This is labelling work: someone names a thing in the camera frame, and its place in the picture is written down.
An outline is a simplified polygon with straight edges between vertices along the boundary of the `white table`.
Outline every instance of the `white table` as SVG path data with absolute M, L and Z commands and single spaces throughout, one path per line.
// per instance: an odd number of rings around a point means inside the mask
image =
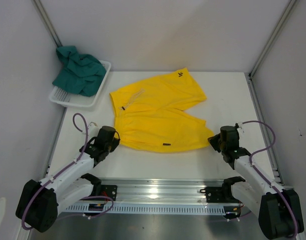
M 89 122 L 99 127 L 114 126 L 114 113 L 109 93 L 130 83 L 164 74 L 165 72 L 110 72 L 101 96 L 93 111 L 69 107 L 66 111 L 49 173 L 53 173 L 73 160 L 84 144 L 84 135 L 75 129 L 72 117 L 81 113 Z M 215 134 L 220 127 L 257 120 L 246 77 L 241 72 L 191 72 L 204 90 L 207 100 L 187 112 L 207 121 L 207 127 Z M 76 118 L 77 125 L 83 123 Z M 240 146 L 249 152 L 265 147 L 257 123 L 243 126 L 240 131 Z M 255 162 L 273 178 L 273 171 L 266 152 L 254 157 Z M 91 174 L 99 178 L 151 179 L 151 180 L 215 180 L 237 176 L 237 172 L 223 161 L 222 155 L 206 147 L 181 153 L 154 153 L 138 151 L 120 145 L 113 153 L 97 165 Z

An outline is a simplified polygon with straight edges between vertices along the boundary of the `green towel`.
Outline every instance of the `green towel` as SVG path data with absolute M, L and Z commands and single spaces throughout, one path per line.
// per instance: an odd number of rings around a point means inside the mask
M 53 85 L 71 94 L 91 97 L 98 92 L 107 72 L 104 66 L 90 54 L 79 54 L 75 46 L 61 46 L 56 49 L 63 69 Z

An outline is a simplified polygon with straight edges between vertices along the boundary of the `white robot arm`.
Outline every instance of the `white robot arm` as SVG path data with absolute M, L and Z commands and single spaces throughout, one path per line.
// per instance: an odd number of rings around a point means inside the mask
M 87 173 L 119 145 L 113 127 L 88 126 L 90 140 L 73 161 L 39 182 L 28 181 L 22 191 L 15 215 L 39 232 L 48 230 L 58 215 L 78 200 L 99 196 L 101 180 Z
M 239 125 L 223 126 L 220 133 L 210 137 L 209 143 L 242 177 L 223 181 L 222 187 L 206 187 L 208 203 L 242 202 L 258 218 L 259 226 L 268 239 L 295 236 L 304 231 L 300 199 L 293 189 L 285 189 L 272 180 L 255 162 L 253 154 L 239 146 Z M 225 217 L 239 217 L 241 209 Z

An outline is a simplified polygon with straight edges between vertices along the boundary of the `purple cable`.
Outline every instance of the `purple cable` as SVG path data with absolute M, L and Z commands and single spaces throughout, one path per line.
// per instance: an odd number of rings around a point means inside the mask
M 275 144 L 275 142 L 276 142 L 276 138 L 277 138 L 277 137 L 276 137 L 276 135 L 275 135 L 274 130 L 273 130 L 269 125 L 267 125 L 265 122 L 258 121 L 258 120 L 251 120 L 251 121 L 242 122 L 242 124 L 250 124 L 250 123 L 258 123 L 258 124 L 262 124 L 262 125 L 266 126 L 266 127 L 271 131 L 271 133 L 272 133 L 272 135 L 273 135 L 273 141 L 272 141 L 272 143 L 271 143 L 269 146 L 267 146 L 267 147 L 265 147 L 265 148 L 263 148 L 263 149 L 257 150 L 257 151 L 253 152 L 253 153 L 249 156 L 249 163 L 251 164 L 251 166 L 253 167 L 253 169 L 262 177 L 262 179 L 263 179 L 265 182 L 267 182 L 267 183 L 271 186 L 271 181 L 270 181 L 268 178 L 266 178 L 266 177 L 264 176 L 264 174 L 263 174 L 255 165 L 252 165 L 252 163 L 253 163 L 252 158 L 253 158 L 253 156 L 254 156 L 255 154 L 258 154 L 258 153 L 260 153 L 260 152 L 263 152 L 263 151 L 266 151 L 266 150 L 272 148 L 272 146 L 273 146 L 273 145 Z M 291 215 L 291 218 L 292 218 L 292 221 L 293 221 L 293 224 L 294 224 L 294 233 L 293 233 L 293 235 L 288 236 L 287 238 L 295 238 L 295 237 L 297 236 L 297 234 L 298 234 L 298 223 L 297 223 L 297 220 L 296 220 L 296 218 L 295 218 L 295 216 L 294 216 L 294 213 L 293 213 L 293 211 L 292 211 L 292 209 L 291 209 L 291 207 L 290 207 L 288 201 L 287 201 L 286 198 L 283 196 L 283 194 L 282 194 L 274 185 L 272 185 L 271 187 L 277 192 L 277 194 L 278 194 L 278 195 L 281 197 L 281 199 L 283 200 L 283 202 L 284 202 L 284 204 L 285 204 L 285 206 L 286 206 L 286 208 L 287 208 L 289 214 Z
M 251 211 L 249 211 L 248 213 L 246 213 L 246 214 L 244 214 L 244 215 L 242 215 L 242 216 L 239 216 L 238 218 L 239 218 L 239 219 L 243 219 L 243 218 L 245 218 L 245 217 L 249 216 L 251 213 L 252 213 L 252 212 L 251 212 Z M 211 220 L 211 221 L 208 221 L 208 222 L 209 222 L 209 223 L 228 222 L 228 219 L 227 219 L 227 218 L 225 218 L 225 217 L 223 217 L 223 218 L 224 218 L 224 219 L 219 219 L 219 220 Z M 238 219 L 237 219 L 237 218 L 233 218 L 233 219 L 230 219 L 230 220 L 229 220 L 229 222 L 236 222 L 236 221 L 238 221 Z
M 75 113 L 73 115 L 73 124 L 74 126 L 77 128 L 77 130 L 79 130 L 80 132 L 82 132 L 81 129 L 78 128 L 78 126 L 76 125 L 75 123 L 75 117 L 79 115 L 83 122 L 84 122 L 84 126 L 85 126 L 85 143 L 84 143 L 84 146 L 83 146 L 83 149 L 81 151 L 81 153 L 79 154 L 79 156 L 77 157 L 76 161 L 79 161 L 87 147 L 87 144 L 88 144 L 88 138 L 89 138 L 89 130 L 88 130 L 88 124 L 87 124 L 87 121 L 85 119 L 85 117 L 81 114 L 81 113 Z M 75 162 L 71 162 L 69 165 L 65 166 L 61 171 L 59 171 L 56 175 L 54 175 L 53 179 L 55 180 L 59 175 L 61 175 L 63 172 L 65 172 L 69 167 L 71 167 L 72 165 L 74 165 Z M 27 217 L 27 214 L 28 214 L 28 211 L 32 205 L 32 203 L 34 202 L 34 200 L 37 198 L 37 196 L 39 195 L 39 193 L 47 186 L 51 183 L 52 181 L 51 180 L 48 180 L 43 186 L 41 186 L 37 191 L 36 193 L 33 195 L 33 197 L 30 199 L 30 201 L 28 202 L 25 210 L 24 210 L 24 213 L 23 213 L 23 216 L 22 216 L 22 219 L 21 219 L 21 225 L 22 225 L 22 228 L 25 229 L 25 230 L 31 230 L 33 227 L 27 227 L 25 226 L 25 218 Z
M 84 216 L 84 215 L 76 213 L 76 214 L 71 214 L 71 215 L 60 217 L 60 218 L 57 219 L 57 221 L 63 220 L 63 219 L 69 218 L 69 217 L 74 217 L 74 216 L 89 217 L 90 219 L 94 219 L 94 218 L 102 216 L 103 214 L 106 214 L 114 206 L 114 200 L 112 198 L 110 198 L 109 196 L 87 196 L 87 197 L 83 197 L 81 200 L 87 200 L 87 199 L 107 199 L 107 200 L 110 200 L 112 202 L 112 205 L 107 210 L 105 210 L 105 211 L 103 211 L 103 212 L 101 212 L 97 215 L 94 215 L 94 216 L 87 216 L 87 215 Z

